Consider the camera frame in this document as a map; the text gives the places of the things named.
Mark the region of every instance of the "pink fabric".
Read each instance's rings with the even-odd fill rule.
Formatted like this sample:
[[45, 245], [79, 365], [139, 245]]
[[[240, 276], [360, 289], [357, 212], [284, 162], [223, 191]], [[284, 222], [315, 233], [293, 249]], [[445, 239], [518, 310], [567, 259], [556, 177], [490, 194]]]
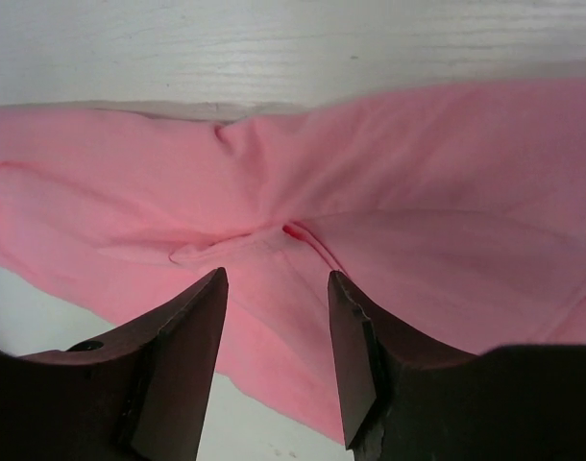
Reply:
[[225, 266], [218, 371], [341, 441], [331, 269], [470, 352], [586, 340], [586, 81], [227, 127], [0, 109], [0, 266], [116, 324]]

